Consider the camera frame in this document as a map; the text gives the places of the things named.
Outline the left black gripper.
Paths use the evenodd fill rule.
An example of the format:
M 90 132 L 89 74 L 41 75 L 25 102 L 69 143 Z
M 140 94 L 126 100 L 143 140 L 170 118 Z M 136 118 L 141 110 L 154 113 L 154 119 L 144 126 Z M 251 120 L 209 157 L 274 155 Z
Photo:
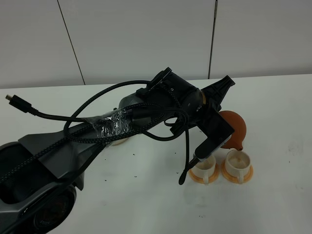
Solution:
M 221 103 L 235 82 L 226 76 L 199 89 L 179 77 L 168 67 L 159 72 L 145 88 L 136 91 L 143 102 L 165 107 L 176 107 L 189 116 L 189 128 L 198 126 L 205 133 L 225 131 L 234 133 L 234 128 L 219 114 Z

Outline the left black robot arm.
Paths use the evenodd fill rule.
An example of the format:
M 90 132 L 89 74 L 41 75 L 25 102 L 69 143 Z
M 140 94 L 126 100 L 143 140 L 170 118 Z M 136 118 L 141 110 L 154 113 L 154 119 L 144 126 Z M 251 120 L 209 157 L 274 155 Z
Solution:
M 101 116 L 79 114 L 102 95 L 138 83 L 141 88 L 124 97 L 117 108 Z M 171 141 L 198 127 L 206 139 L 193 155 L 186 154 L 187 173 L 207 159 L 234 134 L 220 115 L 221 103 L 234 85 L 230 77 L 199 89 L 167 68 L 151 81 L 126 81 L 106 88 L 81 105 L 70 117 L 39 112 L 18 96 L 9 104 L 34 116 L 63 121 L 62 131 L 32 134 L 0 148 L 0 231 L 3 234 L 45 234 L 70 214 L 84 172 L 113 143 L 138 134 Z

